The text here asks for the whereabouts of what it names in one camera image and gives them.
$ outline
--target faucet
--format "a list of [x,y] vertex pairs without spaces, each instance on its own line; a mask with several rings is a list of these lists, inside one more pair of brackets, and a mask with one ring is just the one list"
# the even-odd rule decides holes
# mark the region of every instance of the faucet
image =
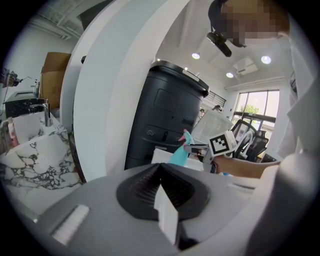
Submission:
[[44,99],[44,103],[43,104],[34,104],[31,105],[30,108],[35,108],[35,107],[43,107],[44,109],[44,123],[46,127],[50,127],[52,125],[52,120],[51,120],[51,116],[50,116],[50,104],[49,104],[49,100],[46,98]]

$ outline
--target person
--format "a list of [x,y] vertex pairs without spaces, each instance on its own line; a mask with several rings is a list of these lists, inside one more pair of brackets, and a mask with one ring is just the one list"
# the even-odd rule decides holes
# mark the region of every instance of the person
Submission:
[[[243,47],[252,40],[288,37],[291,43],[293,71],[290,75],[290,104],[293,106],[315,85],[319,64],[312,48],[295,20],[272,0],[215,0],[209,8],[215,33]],[[289,122],[278,154],[286,156],[303,150],[300,138]],[[226,156],[215,157],[217,171],[234,176],[260,178],[267,167],[280,162],[254,163]]]
[[203,108],[200,109],[199,113],[198,113],[198,117],[196,118],[196,121],[195,121],[195,125],[197,125],[197,123],[200,121],[200,119],[204,116],[205,114],[205,110]]
[[221,106],[220,105],[215,105],[212,110],[220,112],[221,111]]

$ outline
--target tree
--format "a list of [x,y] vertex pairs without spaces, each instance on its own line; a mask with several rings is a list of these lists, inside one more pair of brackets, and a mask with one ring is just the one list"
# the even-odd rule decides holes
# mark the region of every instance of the tree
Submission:
[[242,106],[242,107],[240,108],[240,112],[244,112],[244,109],[245,109],[245,112],[246,112],[246,113],[252,113],[252,114],[257,114],[258,111],[259,111],[259,108],[258,108],[258,107],[255,107],[255,106],[253,106],[253,105],[246,105],[246,107],[245,107],[245,106]]

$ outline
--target cardboard box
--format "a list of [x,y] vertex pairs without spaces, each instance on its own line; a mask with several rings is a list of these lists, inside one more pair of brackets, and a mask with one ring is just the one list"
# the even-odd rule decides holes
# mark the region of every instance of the cardboard box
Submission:
[[60,94],[71,54],[48,52],[41,72],[40,94],[53,110],[60,107]]

